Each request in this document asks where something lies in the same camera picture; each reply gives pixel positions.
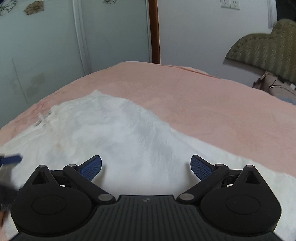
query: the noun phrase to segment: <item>white cloth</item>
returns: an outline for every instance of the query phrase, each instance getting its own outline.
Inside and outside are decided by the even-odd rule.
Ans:
[[[177,196],[199,182],[190,170],[194,154],[231,169],[252,164],[281,204],[275,233],[284,241],[296,239],[294,177],[173,130],[151,111],[123,98],[95,91],[54,106],[41,124],[29,127],[0,147],[0,153],[23,156],[12,170],[15,188],[20,188],[38,165],[57,170],[100,155],[102,170],[93,182],[116,198],[120,194]],[[17,233],[11,217],[4,225],[8,238]]]

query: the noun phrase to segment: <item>upholstered headboard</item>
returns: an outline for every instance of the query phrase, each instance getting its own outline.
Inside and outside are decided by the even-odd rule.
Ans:
[[[250,64],[296,83],[296,22],[282,19],[271,34],[242,37],[226,59]]]

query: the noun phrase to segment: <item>pink blanket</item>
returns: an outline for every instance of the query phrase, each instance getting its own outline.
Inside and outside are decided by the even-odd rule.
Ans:
[[[0,145],[34,124],[39,112],[95,89],[151,110],[186,135],[296,177],[295,106],[196,69],[141,62],[120,63],[47,96],[0,130]]]

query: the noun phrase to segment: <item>dark sleeve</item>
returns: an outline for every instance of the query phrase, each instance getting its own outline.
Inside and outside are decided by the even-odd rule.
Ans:
[[[9,211],[18,191],[0,185],[0,211]]]

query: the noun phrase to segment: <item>black gripper base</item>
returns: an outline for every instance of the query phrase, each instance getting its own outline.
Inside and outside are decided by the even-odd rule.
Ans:
[[[82,228],[59,237],[19,233],[12,241],[281,241],[274,233],[235,237],[207,224],[196,207],[169,196],[121,196]]]

